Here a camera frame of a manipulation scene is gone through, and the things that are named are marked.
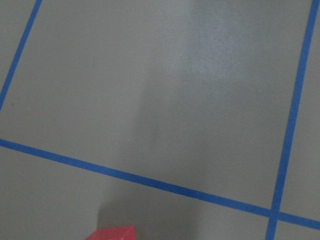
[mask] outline gray floor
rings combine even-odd
[[[0,3],[0,84],[33,0]],[[271,208],[311,1],[45,0],[0,138]],[[319,17],[281,211],[320,221]],[[0,148],[0,239],[259,240],[268,218]],[[320,231],[279,222],[277,240]]]

